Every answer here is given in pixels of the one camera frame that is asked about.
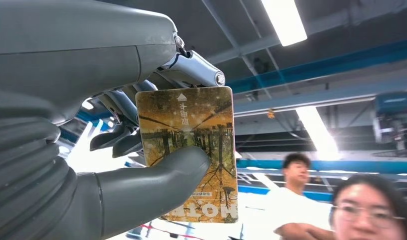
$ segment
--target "ceiling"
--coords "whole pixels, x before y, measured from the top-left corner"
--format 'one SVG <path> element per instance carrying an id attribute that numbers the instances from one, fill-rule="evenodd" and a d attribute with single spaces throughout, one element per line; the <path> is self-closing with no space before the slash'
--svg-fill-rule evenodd
<path id="1" fill-rule="evenodd" d="M 319 106 L 318 112 L 340 150 L 349 154 L 370 151 L 364 156 L 396 161 L 373 155 L 395 146 L 375 143 L 369 96 L 407 90 L 407 0 L 295 0 L 308 39 L 286 47 L 280 44 L 259 0 L 101 2 L 169 16 L 186 49 L 195 50 L 225 73 L 226 85 L 235 93 L 236 148 L 244 160 L 261 160 L 250 157 L 257 153 L 280 160 L 278 153 L 314 151 L 296 112 L 291 111 L 313 104 Z M 250 67 L 244 59 L 252 63 Z M 253 76 L 252 68 L 258 77 Z M 62 138 L 72 146 L 86 122 L 110 121 L 105 107 L 97 99 L 91 101 L 93 110 L 82 109 L 61 126 Z M 278 111 L 274 119 L 267 117 L 270 108 Z M 265 187 L 253 177 L 258 171 L 271 170 L 239 169 L 239 185 L 247 189 L 245 192 L 253 187 L 254 192 L 261 193 L 255 189 Z M 345 173 L 324 176 L 321 168 L 315 171 L 307 186 L 309 192 L 330 193 L 346 177 Z M 400 173 L 386 177 L 395 179 Z M 265 174 L 278 186 L 283 185 L 278 170 Z M 407 183 L 407 176 L 397 181 Z"/>

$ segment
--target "steel beam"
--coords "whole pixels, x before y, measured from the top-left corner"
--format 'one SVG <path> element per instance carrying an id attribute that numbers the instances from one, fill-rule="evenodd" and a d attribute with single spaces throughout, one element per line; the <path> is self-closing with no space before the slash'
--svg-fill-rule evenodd
<path id="1" fill-rule="evenodd" d="M 282 160 L 247 160 L 239 159 L 236 161 L 239 173 L 271 173 L 271 174 L 281 174 L 280 171 L 273 172 L 274 170 L 282 169 Z M 259 168 L 258 171 L 249 170 L 245 168 Z M 311 169 L 315 171 L 346 171 L 346 172 L 358 172 L 358 173 L 380 173 L 380 174 L 391 174 L 388 175 L 390 178 L 394 179 L 407 179 L 407 176 L 401 176 L 397 174 L 407 174 L 407 161 L 369 161 L 369 160 L 338 160 L 338 161 L 327 161 L 327 160 L 314 160 L 311 162 Z"/>
<path id="2" fill-rule="evenodd" d="M 224 33 L 224 35 L 227 37 L 228 41 L 231 43 L 233 46 L 233 49 L 238 51 L 239 44 L 236 41 L 236 39 L 233 37 L 232 33 L 229 31 L 227 28 L 226 24 L 221 20 L 220 16 L 217 14 L 213 4 L 210 2 L 210 0 L 202 0 L 202 3 L 205 5 L 205 7 L 208 9 L 209 13 L 212 15 L 216 23 L 218 24 L 219 28 L 221 31 Z M 240 58 L 242 58 L 243 62 L 246 64 L 247 68 L 249 71 L 256 77 L 256 80 L 258 81 L 260 87 L 265 91 L 265 94 L 268 96 L 268 98 L 272 98 L 269 91 L 265 88 L 263 85 L 263 82 L 261 81 L 259 77 L 259 73 L 255 70 L 254 65 L 251 63 L 249 58 L 245 55 L 241 55 Z"/>
<path id="3" fill-rule="evenodd" d="M 324 80 L 361 78 L 361 75 L 367 76 L 368 71 L 371 72 L 371 75 L 382 76 L 382 73 L 396 71 L 406 65 L 407 39 L 267 72 L 259 75 L 258 79 L 264 86 L 270 88 L 304 80 L 316 80 L 321 77 Z M 228 81 L 227 85 L 231 87 L 234 94 L 255 91 L 257 87 L 252 83 L 255 81 L 254 78 L 252 76 Z"/>
<path id="4" fill-rule="evenodd" d="M 242 8 L 243 8 L 244 12 L 246 13 L 247 18 L 249 19 L 250 24 L 252 24 L 252 27 L 253 27 L 253 29 L 255 30 L 256 35 L 258 35 L 258 38 L 259 38 L 259 39 L 262 39 L 263 36 L 261 35 L 261 32 L 260 32 L 260 30 L 258 29 L 257 25 L 255 24 L 255 20 L 252 18 L 251 14 L 249 13 L 248 8 L 246 7 L 245 3 L 243 2 L 243 0 L 239 0 L 239 2 L 240 2 L 240 5 L 242 5 Z M 270 51 L 268 48 L 265 48 L 265 52 L 267 53 L 268 57 L 270 58 L 270 60 L 271 60 L 271 62 L 272 62 L 272 64 L 273 64 L 275 70 L 278 72 L 278 74 L 279 74 L 279 76 L 280 76 L 280 79 L 283 81 L 283 83 L 286 83 L 286 81 L 285 81 L 285 79 L 284 79 L 284 77 L 283 77 L 283 74 L 282 74 L 282 72 L 280 71 L 279 65 L 277 64 L 276 60 L 274 59 L 274 56 L 273 56 L 273 54 L 271 53 L 271 51 Z M 259 83 L 261 86 L 263 86 L 263 83 L 261 82 L 261 79 L 259 79 L 259 78 L 258 78 L 258 83 Z M 292 92 L 291 92 L 291 90 L 289 89 L 288 85 L 285 84 L 284 87 L 285 87 L 286 90 L 289 92 L 289 94 L 292 95 Z"/>
<path id="5" fill-rule="evenodd" d="M 328 106 L 343 103 L 371 101 L 380 93 L 407 91 L 407 77 L 383 79 L 376 82 L 346 86 L 340 89 L 317 91 L 290 97 L 273 98 L 266 101 L 237 104 L 234 117 L 266 114 L 268 109 L 274 112 L 294 110 L 302 106 Z"/>
<path id="6" fill-rule="evenodd" d="M 71 143 L 76 143 L 79 140 L 78 135 L 64 129 L 63 127 L 60 127 L 60 139 L 61 140 L 66 140 L 66 141 L 70 141 Z"/>
<path id="7" fill-rule="evenodd" d="M 360 6 L 359 11 L 360 13 L 364 14 L 360 14 L 361 16 L 359 16 L 358 22 L 353 22 L 350 24 L 357 25 L 363 21 L 371 20 L 385 14 L 397 13 L 405 8 L 407 8 L 407 0 L 403 1 L 402 4 L 395 4 L 394 1 L 374 1 L 369 4 Z M 309 22 L 304 26 L 305 32 L 307 35 L 313 35 L 329 29 L 343 26 L 344 24 L 346 24 L 346 21 L 344 21 L 344 19 L 345 16 L 347 16 L 348 14 L 348 9 L 344 9 L 326 17 L 322 17 L 320 19 Z M 251 54 L 263 49 L 271 48 L 279 44 L 280 41 L 276 36 L 266 36 L 243 46 L 239 46 L 236 49 L 232 48 L 220 52 L 213 56 L 207 57 L 206 59 L 212 64 L 219 64 L 230 59 L 239 58 L 241 56 Z"/>

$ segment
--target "machine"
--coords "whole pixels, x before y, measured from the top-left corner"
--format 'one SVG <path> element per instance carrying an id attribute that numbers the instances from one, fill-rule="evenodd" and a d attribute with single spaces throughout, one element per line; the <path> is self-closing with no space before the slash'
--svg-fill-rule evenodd
<path id="1" fill-rule="evenodd" d="M 379 94 L 374 100 L 373 130 L 379 144 L 395 143 L 396 157 L 407 157 L 407 92 Z"/>
<path id="2" fill-rule="evenodd" d="M 98 97 L 118 119 L 90 148 L 141 148 L 134 94 L 224 85 L 165 15 L 92 0 L 0 0 L 0 240 L 100 240 L 180 206 L 210 165 L 187 147 L 153 167 L 75 173 L 58 125 Z"/>

